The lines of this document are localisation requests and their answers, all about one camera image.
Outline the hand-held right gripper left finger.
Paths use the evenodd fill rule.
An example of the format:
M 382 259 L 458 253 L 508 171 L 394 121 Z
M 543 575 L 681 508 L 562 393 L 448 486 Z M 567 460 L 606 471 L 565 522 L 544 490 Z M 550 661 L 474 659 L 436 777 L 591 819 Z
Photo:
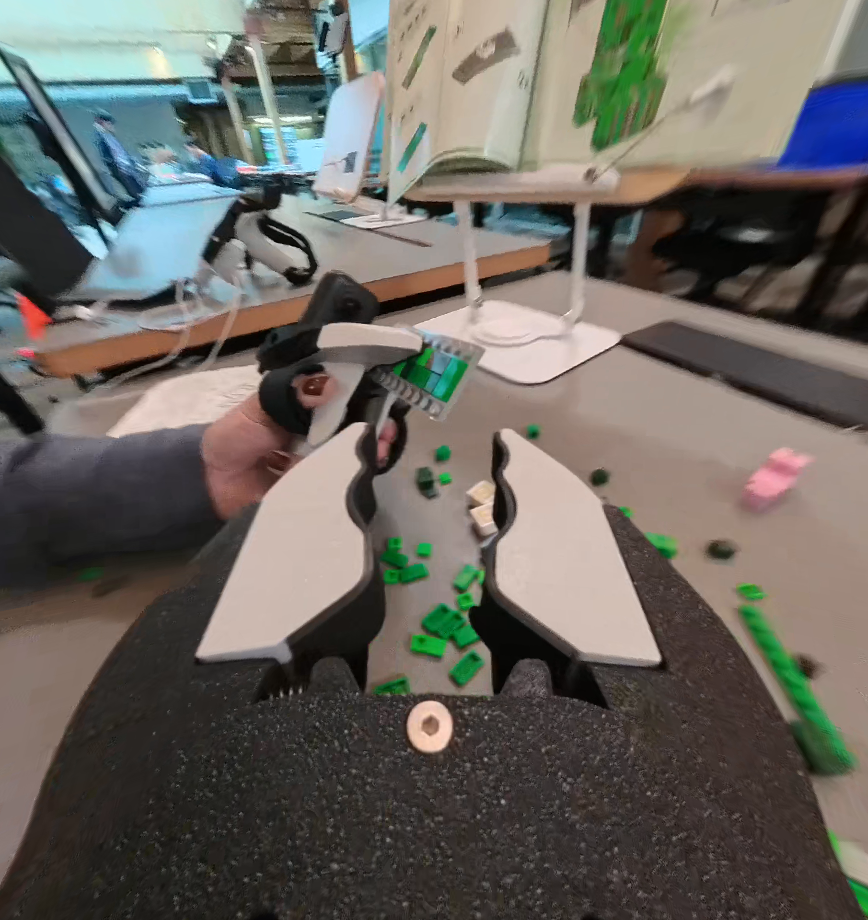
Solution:
M 368 677 L 385 618 L 373 544 L 377 437 L 354 423 L 281 477 L 262 500 L 196 651 L 196 661 L 272 661 L 306 677 L 324 658 Z

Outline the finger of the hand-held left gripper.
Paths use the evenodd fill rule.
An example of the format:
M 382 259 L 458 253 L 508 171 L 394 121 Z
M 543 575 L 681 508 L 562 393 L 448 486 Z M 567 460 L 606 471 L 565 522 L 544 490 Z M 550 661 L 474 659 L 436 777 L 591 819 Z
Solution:
M 413 328 L 329 324 L 317 338 L 318 362 L 351 363 L 366 369 L 394 366 L 424 350 L 425 340 Z

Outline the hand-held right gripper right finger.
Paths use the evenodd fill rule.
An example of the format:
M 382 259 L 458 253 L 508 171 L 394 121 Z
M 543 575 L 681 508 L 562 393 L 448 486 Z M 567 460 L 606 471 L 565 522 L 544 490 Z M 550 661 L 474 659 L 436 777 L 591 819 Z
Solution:
M 607 516 L 589 484 L 517 431 L 493 437 L 493 516 L 473 625 L 492 684 L 523 660 L 551 684 L 587 684 L 595 665 L 659 670 L 663 654 Z

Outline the grey brick plate green tiles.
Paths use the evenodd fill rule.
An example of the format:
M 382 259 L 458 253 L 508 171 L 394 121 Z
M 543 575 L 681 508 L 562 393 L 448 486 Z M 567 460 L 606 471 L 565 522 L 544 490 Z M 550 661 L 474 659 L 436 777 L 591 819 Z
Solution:
M 477 343 L 420 330 L 421 347 L 400 362 L 380 365 L 370 379 L 410 408 L 445 420 L 486 354 Z

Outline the person's left forearm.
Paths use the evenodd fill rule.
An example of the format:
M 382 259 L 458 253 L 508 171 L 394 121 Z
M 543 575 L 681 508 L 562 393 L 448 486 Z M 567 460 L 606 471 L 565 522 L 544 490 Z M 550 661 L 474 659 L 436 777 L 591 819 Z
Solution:
M 208 491 L 204 432 L 0 443 L 0 589 L 37 584 L 71 562 L 215 535 L 223 522 Z

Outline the wooden desk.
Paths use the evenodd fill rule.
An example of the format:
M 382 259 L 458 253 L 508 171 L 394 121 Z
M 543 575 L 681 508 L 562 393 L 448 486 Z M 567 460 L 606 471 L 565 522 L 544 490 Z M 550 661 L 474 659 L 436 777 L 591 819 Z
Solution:
M 868 165 L 695 171 L 645 205 L 620 280 L 658 292 L 666 274 L 690 271 L 694 282 L 688 300 L 739 310 L 739 304 L 717 298 L 717 287 L 760 268 L 761 275 L 747 291 L 753 297 L 781 270 L 812 256 L 818 250 L 820 224 L 837 197 L 849 199 L 849 210 L 787 317 L 793 325 L 818 328 L 868 244 Z
M 453 224 L 427 220 L 381 232 L 358 229 L 320 216 L 327 207 L 287 199 L 276 217 L 306 236 L 319 264 L 318 276 L 342 271 L 365 285 L 382 303 L 443 292 L 463 284 L 463 238 Z M 474 229 L 481 280 L 542 268 L 552 258 L 551 244 L 531 235 Z M 294 289 L 287 282 L 247 282 L 247 292 L 227 341 L 265 333 L 299 319 L 314 284 Z M 218 293 L 210 316 L 189 332 L 154 328 L 148 312 L 111 309 L 103 323 L 73 320 L 51 327 L 34 345 L 37 369 L 56 378 L 94 374 L 170 354 L 180 342 L 201 350 L 214 344 L 229 319 L 232 292 Z

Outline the grey desk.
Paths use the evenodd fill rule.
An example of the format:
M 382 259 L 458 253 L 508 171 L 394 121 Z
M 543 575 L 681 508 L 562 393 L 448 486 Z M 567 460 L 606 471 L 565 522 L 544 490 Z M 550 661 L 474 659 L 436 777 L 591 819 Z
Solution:
M 825 820 L 868 851 L 868 434 L 841 431 L 618 347 L 548 385 L 482 375 L 449 422 L 543 430 L 558 423 L 589 440 L 627 442 L 637 463 L 664 470 L 690 506 L 689 526 L 727 528 L 739 551 L 708 558 L 699 537 L 674 566 L 750 654 L 735 585 L 767 593 L 788 647 L 823 666 L 817 691 L 854 750 L 853 774 L 818 778 Z M 776 449 L 814 457 L 772 508 L 741 504 L 750 476 Z M 185 557 L 113 564 L 101 586 L 64 575 L 43 591 L 0 594 L 0 883 L 30 819 L 64 730 L 95 673 L 138 615 L 193 568 Z

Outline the pile of loose green bricks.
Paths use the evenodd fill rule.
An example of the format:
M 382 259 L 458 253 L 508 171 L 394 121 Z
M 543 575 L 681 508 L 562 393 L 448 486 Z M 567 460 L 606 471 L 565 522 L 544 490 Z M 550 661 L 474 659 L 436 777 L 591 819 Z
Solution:
M 490 480 L 496 422 L 458 418 L 442 424 L 411 420 L 405 457 L 393 473 L 377 479 L 378 512 L 374 541 L 381 550 L 385 589 L 385 621 L 370 646 L 370 683 L 399 684 L 398 692 L 414 694 L 491 695 L 491 659 L 483 639 L 469 621 L 480 602 L 485 575 L 484 550 L 491 536 L 479 539 L 469 515 L 465 492 L 481 480 Z M 551 424 L 532 443 L 582 478 L 604 502 L 607 516 L 639 598 L 653 628 L 667 670 L 675 665 L 665 648 L 666 627 L 675 627 L 678 615 L 687 617 L 691 604 L 699 604 L 702 583 L 691 581 L 688 602 L 671 602 L 663 615 L 653 613 L 653 564 L 666 576 L 677 573 L 645 532 L 674 537 L 678 552 L 689 551 L 697 537 L 727 537 L 727 528 L 689 526 L 690 506 L 665 511 L 662 500 L 682 498 L 666 486 L 664 470 L 637 463 L 626 454 L 627 442 L 589 440 L 578 430 L 564 432 Z M 608 485 L 595 488 L 590 472 L 607 468 Z M 602 668 L 595 665 L 594 677 Z M 627 673 L 655 670 L 625 667 Z M 587 698 L 581 685 L 563 684 L 562 695 Z

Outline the white rounded panel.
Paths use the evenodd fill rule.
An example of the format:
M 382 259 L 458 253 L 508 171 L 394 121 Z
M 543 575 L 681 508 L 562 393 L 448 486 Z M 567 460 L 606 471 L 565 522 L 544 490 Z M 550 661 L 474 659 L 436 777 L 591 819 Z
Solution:
M 351 203 L 369 174 L 370 153 L 385 98 L 386 81 L 376 71 L 338 86 L 330 98 L 321 166 L 312 191 L 319 197 Z

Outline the white book stand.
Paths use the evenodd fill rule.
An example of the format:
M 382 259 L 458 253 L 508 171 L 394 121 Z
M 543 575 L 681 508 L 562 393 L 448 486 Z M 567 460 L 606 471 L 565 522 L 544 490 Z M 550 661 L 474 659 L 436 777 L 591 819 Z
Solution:
M 466 304 L 420 325 L 428 335 L 461 339 L 483 349 L 479 368 L 517 385 L 542 385 L 614 348 L 621 335 L 582 321 L 591 205 L 617 190 L 613 167 L 561 165 L 530 172 L 429 176 L 411 190 L 417 201 L 449 201 L 463 237 Z M 507 300 L 487 300 L 478 274 L 474 203 L 570 204 L 575 228 L 569 308 L 562 316 Z

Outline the silver tilted laptop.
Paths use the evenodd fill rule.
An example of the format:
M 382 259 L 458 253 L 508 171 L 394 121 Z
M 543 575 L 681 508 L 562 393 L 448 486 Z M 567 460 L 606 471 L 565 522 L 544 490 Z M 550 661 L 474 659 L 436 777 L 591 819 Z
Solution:
M 157 186 L 123 218 L 116 239 L 71 289 L 71 302 L 142 302 L 192 279 L 215 229 L 241 195 L 205 182 Z

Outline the pink brick pig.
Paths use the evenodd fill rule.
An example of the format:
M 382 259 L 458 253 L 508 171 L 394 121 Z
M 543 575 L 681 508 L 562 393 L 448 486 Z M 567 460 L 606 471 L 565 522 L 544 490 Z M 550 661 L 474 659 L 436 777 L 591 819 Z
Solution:
M 748 479 L 741 493 L 741 504 L 762 512 L 782 501 L 798 484 L 814 457 L 788 447 L 773 451 Z

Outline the long green brick plate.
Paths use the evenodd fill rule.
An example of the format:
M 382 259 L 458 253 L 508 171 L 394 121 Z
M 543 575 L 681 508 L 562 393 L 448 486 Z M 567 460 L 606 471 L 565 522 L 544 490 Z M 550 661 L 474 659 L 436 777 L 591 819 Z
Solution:
M 738 614 L 796 713 L 790 725 L 809 770 L 819 776 L 852 772 L 856 767 L 854 754 L 762 610 L 753 604 L 740 604 Z

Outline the black tilted monitor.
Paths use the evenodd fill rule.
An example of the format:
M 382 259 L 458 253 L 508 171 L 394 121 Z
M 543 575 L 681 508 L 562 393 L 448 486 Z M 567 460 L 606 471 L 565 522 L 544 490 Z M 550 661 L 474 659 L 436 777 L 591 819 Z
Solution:
M 85 210 L 93 220 L 100 218 L 117 226 L 124 216 L 119 199 L 108 190 L 94 162 L 86 155 L 30 63 L 2 43 L 0 60 L 27 98 L 36 122 L 43 126 L 37 133 L 39 142 L 49 142 L 51 153 L 56 155 Z

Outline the stacked blue bins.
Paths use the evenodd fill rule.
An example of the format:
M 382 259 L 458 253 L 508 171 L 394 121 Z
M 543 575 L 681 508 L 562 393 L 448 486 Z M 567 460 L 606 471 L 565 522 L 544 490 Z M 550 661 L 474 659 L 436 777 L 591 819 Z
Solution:
M 813 88 L 777 161 L 779 169 L 868 165 L 868 75 Z

